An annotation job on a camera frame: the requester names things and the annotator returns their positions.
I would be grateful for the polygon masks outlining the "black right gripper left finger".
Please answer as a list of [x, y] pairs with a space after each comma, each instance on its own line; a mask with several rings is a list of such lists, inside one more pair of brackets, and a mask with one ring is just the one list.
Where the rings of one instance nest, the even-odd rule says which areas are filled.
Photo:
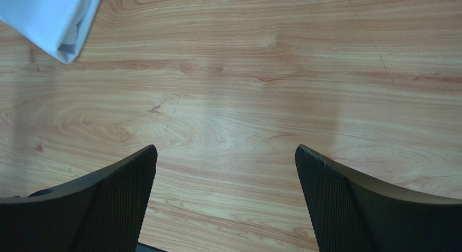
[[156, 174], [153, 145], [31, 195], [1, 199], [1, 251], [135, 251]]

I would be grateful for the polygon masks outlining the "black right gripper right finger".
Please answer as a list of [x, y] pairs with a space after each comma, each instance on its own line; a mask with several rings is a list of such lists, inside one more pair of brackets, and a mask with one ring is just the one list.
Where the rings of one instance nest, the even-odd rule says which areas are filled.
[[295, 163], [320, 251], [461, 251], [461, 200], [387, 183], [305, 145]]

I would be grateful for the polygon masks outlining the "white t shirt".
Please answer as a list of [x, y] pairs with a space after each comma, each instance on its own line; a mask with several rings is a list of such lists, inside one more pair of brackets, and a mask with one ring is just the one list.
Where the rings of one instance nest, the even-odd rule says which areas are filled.
[[81, 53], [102, 0], [1, 0], [1, 21], [65, 64]]

